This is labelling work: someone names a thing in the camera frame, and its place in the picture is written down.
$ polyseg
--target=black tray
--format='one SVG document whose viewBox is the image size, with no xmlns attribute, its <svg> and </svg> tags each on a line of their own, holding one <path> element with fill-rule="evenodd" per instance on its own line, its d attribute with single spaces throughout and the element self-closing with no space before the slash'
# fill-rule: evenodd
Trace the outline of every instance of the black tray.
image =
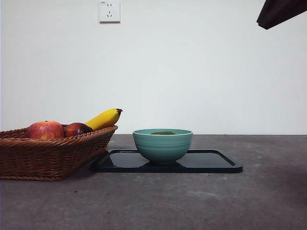
<svg viewBox="0 0 307 230">
<path fill-rule="evenodd" d="M 154 164 L 137 150 L 115 149 L 91 165 L 99 173 L 240 173 L 242 163 L 220 150 L 189 150 L 172 164 Z"/>
</svg>

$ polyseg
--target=apple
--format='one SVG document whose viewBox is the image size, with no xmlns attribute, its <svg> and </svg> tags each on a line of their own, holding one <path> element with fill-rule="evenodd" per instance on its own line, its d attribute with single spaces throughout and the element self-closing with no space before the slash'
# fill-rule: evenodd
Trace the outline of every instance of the apple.
<svg viewBox="0 0 307 230">
<path fill-rule="evenodd" d="M 57 121 L 38 121 L 29 126 L 25 137 L 33 139 L 64 138 L 64 131 L 61 123 Z"/>
<path fill-rule="evenodd" d="M 84 123 L 75 122 L 65 127 L 64 136 L 73 137 L 76 135 L 80 135 L 82 133 L 89 133 L 89 132 L 93 132 L 93 129 L 91 127 L 87 126 Z"/>
</svg>

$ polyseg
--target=teal bowl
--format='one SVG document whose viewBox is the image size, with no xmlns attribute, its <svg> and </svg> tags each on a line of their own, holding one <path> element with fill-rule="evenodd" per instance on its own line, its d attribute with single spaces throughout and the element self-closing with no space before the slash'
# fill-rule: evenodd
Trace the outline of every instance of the teal bowl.
<svg viewBox="0 0 307 230">
<path fill-rule="evenodd" d="M 162 131 L 170 131 L 174 134 L 152 134 Z M 133 132 L 133 139 L 138 152 L 144 158 L 158 164 L 170 164 L 187 153 L 192 135 L 191 131 L 183 129 L 142 129 Z"/>
</svg>

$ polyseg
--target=yellow banana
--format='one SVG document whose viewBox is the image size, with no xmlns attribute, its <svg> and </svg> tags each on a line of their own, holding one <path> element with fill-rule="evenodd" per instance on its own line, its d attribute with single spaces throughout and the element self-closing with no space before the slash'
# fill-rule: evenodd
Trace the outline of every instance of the yellow banana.
<svg viewBox="0 0 307 230">
<path fill-rule="evenodd" d="M 85 122 L 85 124 L 91 127 L 94 131 L 113 126 L 118 120 L 121 109 L 108 109 L 97 115 L 93 119 Z"/>
</svg>

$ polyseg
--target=electrical outlet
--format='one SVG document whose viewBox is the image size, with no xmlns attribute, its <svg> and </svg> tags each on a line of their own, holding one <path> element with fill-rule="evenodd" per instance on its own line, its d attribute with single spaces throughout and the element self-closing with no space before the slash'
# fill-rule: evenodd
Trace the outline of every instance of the electrical outlet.
<svg viewBox="0 0 307 230">
<path fill-rule="evenodd" d="M 120 22 L 120 1 L 106 0 L 99 3 L 100 23 L 119 23 Z"/>
</svg>

